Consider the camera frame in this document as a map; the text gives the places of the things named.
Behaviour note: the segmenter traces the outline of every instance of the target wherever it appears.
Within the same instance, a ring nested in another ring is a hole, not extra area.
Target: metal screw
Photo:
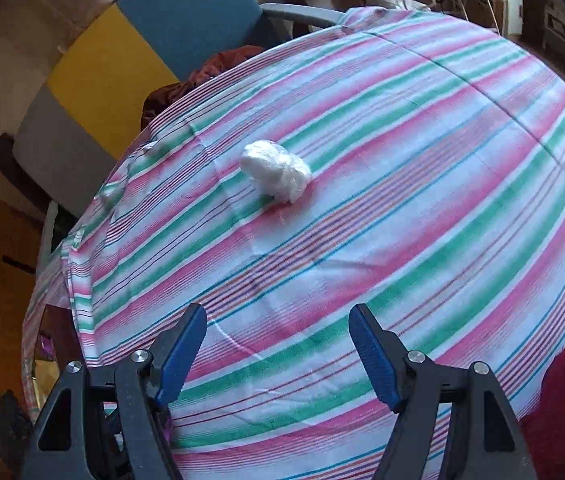
[[[482,361],[474,363],[474,371],[479,375],[487,375],[489,373],[489,366]]]
[[[82,363],[80,361],[72,361],[67,365],[67,372],[70,374],[75,374],[82,368]]]
[[[149,352],[146,350],[136,350],[131,354],[131,360],[135,363],[144,363],[147,359],[149,359]]]
[[[419,350],[412,350],[407,354],[407,359],[412,361],[413,363],[424,363],[425,362],[425,354],[423,354]]]

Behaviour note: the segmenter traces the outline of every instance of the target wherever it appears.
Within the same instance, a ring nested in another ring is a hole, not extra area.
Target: chair
[[[147,95],[223,50],[287,40],[268,16],[325,27],[341,13],[255,0],[118,0],[76,40],[15,138],[0,138],[0,171],[47,213],[38,268],[54,226],[66,234],[138,135]]]

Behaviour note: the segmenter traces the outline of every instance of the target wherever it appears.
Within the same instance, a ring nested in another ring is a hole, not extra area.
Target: blue panel
[[[118,7],[180,80],[214,54],[250,43],[261,18],[255,0],[119,0]]]
[[[396,370],[357,305],[349,313],[349,334],[363,362],[373,391],[376,392],[376,397],[393,411],[401,400]]]
[[[198,306],[162,367],[160,388],[156,393],[156,402],[161,408],[166,408],[170,402],[178,399],[205,334],[207,334],[207,313],[203,307]]]

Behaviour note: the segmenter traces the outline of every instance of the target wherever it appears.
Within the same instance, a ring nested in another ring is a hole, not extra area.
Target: striped fabric
[[[515,412],[533,408],[565,346],[565,83],[536,58],[448,16],[353,9],[145,135],[37,285],[30,400],[45,302],[69,299],[96,366],[197,301],[208,333],[172,407],[185,478],[370,478],[394,416],[347,332],[364,301],[408,348],[485,360]],[[256,139],[313,170],[293,206],[238,170]],[[426,478],[448,420],[441,408]]]

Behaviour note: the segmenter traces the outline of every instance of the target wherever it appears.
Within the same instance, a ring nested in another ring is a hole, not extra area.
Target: white plastic bag
[[[240,169],[251,177],[252,184],[271,195],[276,202],[296,202],[312,174],[298,156],[271,140],[256,140],[245,146],[240,155]]]

